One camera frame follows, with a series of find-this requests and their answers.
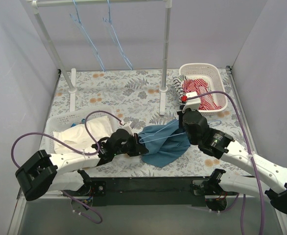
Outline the teal blue tank top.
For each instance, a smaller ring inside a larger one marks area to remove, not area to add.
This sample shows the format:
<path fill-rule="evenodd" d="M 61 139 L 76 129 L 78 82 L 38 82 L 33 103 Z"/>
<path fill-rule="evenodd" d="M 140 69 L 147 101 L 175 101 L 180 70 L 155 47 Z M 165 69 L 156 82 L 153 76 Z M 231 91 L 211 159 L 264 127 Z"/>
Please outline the teal blue tank top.
<path fill-rule="evenodd" d="M 191 146 L 187 134 L 144 143 L 149 153 L 142 155 L 146 164 L 164 167 L 181 157 Z"/>

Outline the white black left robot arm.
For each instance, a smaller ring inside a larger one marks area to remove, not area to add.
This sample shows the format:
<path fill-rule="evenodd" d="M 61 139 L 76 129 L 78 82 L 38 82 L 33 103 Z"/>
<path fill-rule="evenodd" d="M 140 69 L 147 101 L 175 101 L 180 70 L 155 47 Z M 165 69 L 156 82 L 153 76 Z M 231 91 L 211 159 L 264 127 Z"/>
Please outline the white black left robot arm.
<path fill-rule="evenodd" d="M 72 147 L 66 154 L 48 154 L 45 150 L 34 153 L 15 173 L 26 200 L 36 200 L 48 191 L 78 191 L 91 184 L 83 169 L 107 164 L 116 155 L 136 157 L 148 153 L 138 134 L 125 129 L 101 138 L 92 148 L 93 153 Z"/>

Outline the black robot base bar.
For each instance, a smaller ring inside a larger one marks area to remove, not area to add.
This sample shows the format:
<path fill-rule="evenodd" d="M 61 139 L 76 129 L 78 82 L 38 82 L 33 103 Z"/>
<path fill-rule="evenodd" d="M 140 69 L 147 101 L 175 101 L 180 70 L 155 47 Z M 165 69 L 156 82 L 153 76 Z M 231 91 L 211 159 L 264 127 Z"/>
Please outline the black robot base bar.
<path fill-rule="evenodd" d="M 100 206 L 190 205 L 213 211 L 227 208 L 227 196 L 216 179 L 204 177 L 88 177 L 84 171 L 78 196 L 93 199 Z"/>

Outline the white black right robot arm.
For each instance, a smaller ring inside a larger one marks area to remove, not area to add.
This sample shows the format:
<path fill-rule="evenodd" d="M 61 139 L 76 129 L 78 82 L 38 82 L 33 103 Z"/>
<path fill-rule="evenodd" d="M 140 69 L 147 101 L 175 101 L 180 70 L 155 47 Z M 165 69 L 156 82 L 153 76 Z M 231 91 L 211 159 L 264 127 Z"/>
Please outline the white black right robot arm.
<path fill-rule="evenodd" d="M 210 177 L 194 190 L 203 195 L 238 192 L 254 197 L 264 196 L 278 211 L 287 214 L 287 168 L 279 166 L 248 150 L 232 136 L 209 127 L 207 119 L 197 110 L 184 105 L 177 112 L 179 127 L 204 154 L 231 163 L 249 173 L 232 176 L 223 169 L 215 169 Z"/>

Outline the black white striped shirt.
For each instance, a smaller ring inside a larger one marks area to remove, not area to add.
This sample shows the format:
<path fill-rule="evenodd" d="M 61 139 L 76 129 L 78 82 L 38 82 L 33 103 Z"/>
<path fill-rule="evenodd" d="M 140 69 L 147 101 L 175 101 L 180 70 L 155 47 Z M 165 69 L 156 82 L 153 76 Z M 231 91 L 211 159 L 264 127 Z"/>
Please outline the black white striped shirt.
<path fill-rule="evenodd" d="M 186 80 L 187 80 L 187 77 L 183 74 L 180 76 L 173 77 L 174 88 L 179 96 L 180 103 L 183 103 L 181 98 L 186 95 L 186 92 L 184 91 L 183 85 L 182 85 Z"/>

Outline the red white striped shirt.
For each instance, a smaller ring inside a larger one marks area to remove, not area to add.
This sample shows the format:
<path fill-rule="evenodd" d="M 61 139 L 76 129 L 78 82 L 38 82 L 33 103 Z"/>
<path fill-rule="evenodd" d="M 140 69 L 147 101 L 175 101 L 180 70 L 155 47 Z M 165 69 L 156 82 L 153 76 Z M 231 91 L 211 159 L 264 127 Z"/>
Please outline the red white striped shirt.
<path fill-rule="evenodd" d="M 196 92 L 198 95 L 205 94 L 209 92 L 208 83 L 199 78 L 199 79 L 187 79 L 182 83 L 182 88 L 185 93 Z M 211 94 L 200 97 L 201 104 L 199 110 L 209 111 L 209 110 L 218 110 L 221 106 L 218 106 L 213 99 Z"/>

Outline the floral patterned table mat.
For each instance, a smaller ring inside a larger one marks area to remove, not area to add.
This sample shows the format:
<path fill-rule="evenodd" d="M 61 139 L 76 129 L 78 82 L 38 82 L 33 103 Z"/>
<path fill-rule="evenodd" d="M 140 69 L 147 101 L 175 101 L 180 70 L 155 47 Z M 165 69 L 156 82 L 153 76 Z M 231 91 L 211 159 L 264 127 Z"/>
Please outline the floral patterned table mat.
<path fill-rule="evenodd" d="M 159 115 L 160 70 L 126 70 L 107 72 L 78 72 L 76 74 L 75 107 L 78 110 L 110 108 L 125 122 L 132 122 L 136 132 L 145 126 L 166 124 L 177 117 L 178 96 L 172 79 L 177 69 L 168 70 L 166 112 Z M 245 172 L 230 163 L 209 157 L 192 146 L 179 159 L 158 168 L 144 163 L 140 157 L 117 156 L 112 162 L 88 169 L 94 177 L 167 177 L 209 176 L 214 169 L 244 175 Z"/>

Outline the white cloth in basket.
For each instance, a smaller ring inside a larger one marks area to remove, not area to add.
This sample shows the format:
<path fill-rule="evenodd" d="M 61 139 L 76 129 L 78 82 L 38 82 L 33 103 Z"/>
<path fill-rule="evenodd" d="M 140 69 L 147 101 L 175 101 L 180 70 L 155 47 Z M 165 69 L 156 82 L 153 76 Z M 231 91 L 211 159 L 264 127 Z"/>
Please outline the white cloth in basket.
<path fill-rule="evenodd" d="M 109 137 L 113 133 L 112 125 L 107 116 L 87 121 L 87 128 L 96 141 L 104 137 Z M 87 133 L 84 124 L 76 125 L 62 132 L 53 131 L 53 136 L 79 151 L 85 151 L 87 153 L 96 151 L 92 148 L 95 141 Z"/>

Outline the white perforated laundry basket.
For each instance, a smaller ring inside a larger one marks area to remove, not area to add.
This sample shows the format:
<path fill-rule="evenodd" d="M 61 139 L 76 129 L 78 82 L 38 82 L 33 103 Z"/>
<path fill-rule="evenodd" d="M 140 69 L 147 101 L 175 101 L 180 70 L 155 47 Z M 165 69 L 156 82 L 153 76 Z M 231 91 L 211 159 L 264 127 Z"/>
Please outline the white perforated laundry basket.
<path fill-rule="evenodd" d="M 208 63 L 188 63 L 179 69 L 179 75 L 185 75 L 187 79 L 202 79 L 208 84 L 208 91 L 225 92 L 222 78 L 216 66 Z M 228 105 L 228 98 L 223 94 L 211 94 L 214 104 L 220 106 L 216 110 L 200 111 L 204 116 L 216 115 L 224 111 Z"/>

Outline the white basket on left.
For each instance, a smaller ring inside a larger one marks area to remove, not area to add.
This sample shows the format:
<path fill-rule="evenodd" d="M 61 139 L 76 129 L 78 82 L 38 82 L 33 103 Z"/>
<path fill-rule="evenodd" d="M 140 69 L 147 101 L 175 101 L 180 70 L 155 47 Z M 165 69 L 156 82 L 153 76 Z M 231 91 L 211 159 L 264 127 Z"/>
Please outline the white basket on left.
<path fill-rule="evenodd" d="M 66 114 L 56 115 L 48 119 L 45 133 L 53 136 L 53 131 L 62 132 L 79 124 L 84 124 L 89 136 L 96 141 L 87 128 L 87 121 L 94 118 L 107 116 L 115 132 L 119 127 L 120 121 L 116 119 L 117 115 L 114 110 L 109 107 L 100 106 L 95 108 L 81 109 Z"/>

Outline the white clothes rack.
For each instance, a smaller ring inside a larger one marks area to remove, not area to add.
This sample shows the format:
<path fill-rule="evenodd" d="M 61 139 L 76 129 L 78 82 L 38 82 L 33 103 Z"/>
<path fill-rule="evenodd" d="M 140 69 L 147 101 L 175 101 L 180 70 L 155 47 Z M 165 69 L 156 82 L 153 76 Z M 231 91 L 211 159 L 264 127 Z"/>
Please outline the white clothes rack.
<path fill-rule="evenodd" d="M 110 3 L 126 3 L 125 0 L 113 0 Z M 47 1 L 39 1 L 39 0 L 28 0 L 27 3 L 32 9 L 33 15 L 37 24 L 43 33 L 44 38 L 48 43 L 48 47 L 57 63 L 58 69 L 63 74 L 65 81 L 69 87 L 70 93 L 70 111 L 73 112 L 75 110 L 75 93 L 77 91 L 77 87 L 75 86 L 76 82 L 76 70 L 72 69 L 71 77 L 68 76 L 66 68 L 59 56 L 56 47 L 46 29 L 44 22 L 39 14 L 40 7 L 57 7 L 57 6 L 67 6 L 74 5 L 72 0 L 47 0 Z M 76 0 L 76 4 L 101 4 L 106 3 L 106 0 Z M 168 46 L 169 46 L 169 30 L 170 30 L 170 14 L 172 8 L 172 1 L 165 0 L 165 32 L 164 32 L 164 49 L 163 49 L 163 64 L 162 64 L 162 76 L 161 76 L 161 87 L 159 88 L 160 93 L 160 105 L 159 105 L 159 115 L 164 116 L 166 111 L 166 92 L 168 91 L 167 87 L 167 59 L 168 59 Z"/>

